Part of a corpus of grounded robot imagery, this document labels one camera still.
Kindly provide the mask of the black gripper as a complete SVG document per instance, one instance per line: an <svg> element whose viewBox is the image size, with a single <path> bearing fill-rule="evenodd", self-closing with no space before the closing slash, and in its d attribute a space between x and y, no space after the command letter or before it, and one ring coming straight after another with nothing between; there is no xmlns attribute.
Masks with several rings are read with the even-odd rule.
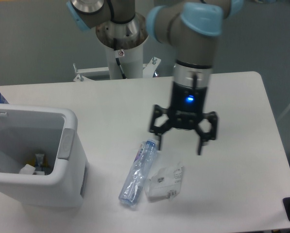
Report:
<svg viewBox="0 0 290 233"><path fill-rule="evenodd" d="M153 106L149 133L156 140L159 151L163 148L163 135L172 128L196 131L199 135L198 155L201 155L206 142L216 140L219 117L216 112L203 114L206 92L206 87L192 88L173 82L169 108ZM203 119L210 123L208 132L199 125Z"/></svg>

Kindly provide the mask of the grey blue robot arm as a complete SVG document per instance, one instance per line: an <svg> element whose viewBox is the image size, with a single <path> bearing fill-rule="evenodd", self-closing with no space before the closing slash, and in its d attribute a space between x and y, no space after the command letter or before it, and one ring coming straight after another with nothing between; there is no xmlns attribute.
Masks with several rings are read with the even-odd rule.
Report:
<svg viewBox="0 0 290 233"><path fill-rule="evenodd" d="M239 12L241 0L182 0L156 6L146 17L133 0L69 0L66 5L81 31L95 29L106 50L112 80L144 77L143 45L148 38L176 49L168 108L155 105L149 126L158 141L170 129L194 130L198 152L217 137L219 118L204 112L222 22Z"/></svg>

